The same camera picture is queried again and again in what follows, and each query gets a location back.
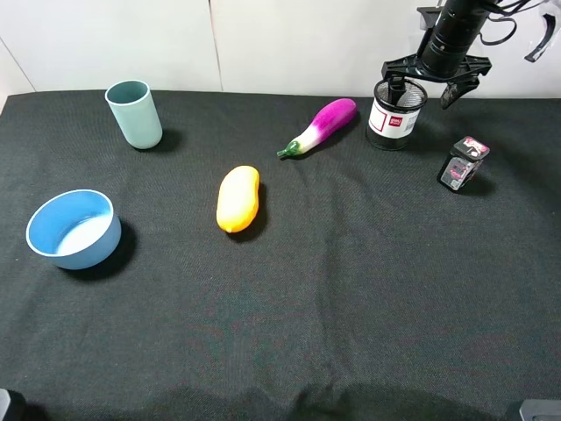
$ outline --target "black cable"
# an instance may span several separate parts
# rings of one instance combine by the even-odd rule
[[[529,7],[524,8],[524,6],[526,6],[528,3],[530,3],[532,0],[518,0],[517,2],[511,3],[509,5],[506,6],[498,6],[497,4],[491,3],[489,0],[483,0],[483,8],[486,11],[490,11],[491,13],[494,14],[498,14],[498,15],[502,15],[502,18],[498,18],[498,19],[494,19],[494,18],[488,18],[491,22],[511,22],[512,24],[514,24],[514,27],[512,29],[512,31],[503,39],[498,39],[496,41],[485,41],[483,39],[483,34],[479,33],[479,38],[481,39],[481,44],[483,44],[484,46],[498,46],[504,42],[507,42],[509,39],[511,39],[512,37],[514,37],[516,30],[518,29],[518,24],[516,23],[516,21],[511,18],[511,16],[517,15],[518,13],[523,13],[525,11],[529,11],[531,9],[536,8],[537,6],[539,6],[540,4],[543,3],[543,0],[538,2],[537,4],[532,4]]]
[[[494,3],[490,2],[489,0],[482,0],[481,7],[483,9],[485,9],[486,11],[489,11],[491,13],[495,13],[495,14],[498,14],[498,15],[502,15],[503,17],[508,18],[508,17],[517,15],[518,13],[522,13],[524,11],[529,11],[531,9],[534,9],[535,7],[542,4],[543,0],[538,2],[537,4],[533,4],[529,7],[524,8],[524,6],[528,5],[531,2],[532,2],[532,0],[518,0],[517,2],[508,4],[506,6],[499,6],[497,4],[494,4]]]
[[[518,24],[516,23],[516,21],[512,18],[498,18],[498,19],[493,19],[493,18],[488,18],[491,22],[512,22],[513,24],[515,24],[515,26],[512,28],[512,31],[510,32],[509,35],[507,35],[505,38],[503,39],[499,39],[497,41],[485,41],[483,39],[483,34],[480,32],[479,33],[479,38],[481,39],[481,44],[483,44],[484,46],[499,46],[500,44],[507,42],[509,39],[511,39],[512,37],[515,36],[516,30],[518,29]]]

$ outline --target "label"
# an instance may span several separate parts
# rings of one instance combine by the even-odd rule
[[[421,110],[410,113],[397,113],[384,110],[374,98],[368,125],[381,136],[399,139],[408,136],[415,127],[415,122]]]

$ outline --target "white wall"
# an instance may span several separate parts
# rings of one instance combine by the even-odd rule
[[[382,62],[418,47],[416,7],[436,2],[0,0],[0,37],[36,90],[139,78],[154,89],[370,96]],[[472,49],[494,64],[472,96],[561,97],[561,46],[526,62],[543,24],[536,11],[518,21],[507,44]],[[508,30],[487,23],[484,33]],[[0,91],[32,90],[2,45],[0,66]]]
[[[8,95],[25,92],[33,92],[33,87],[0,40],[0,112]]]
[[[36,90],[220,90],[207,0],[0,0],[0,37]]]

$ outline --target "mango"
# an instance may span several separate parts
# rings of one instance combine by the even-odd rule
[[[254,167],[232,169],[218,192],[217,222],[228,233],[240,232],[255,219],[259,208],[259,172]]]

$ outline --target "blue bowl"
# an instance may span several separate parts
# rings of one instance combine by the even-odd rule
[[[105,260],[121,239],[111,200],[95,190],[73,190],[37,209],[27,225],[27,244],[65,269],[84,269]]]

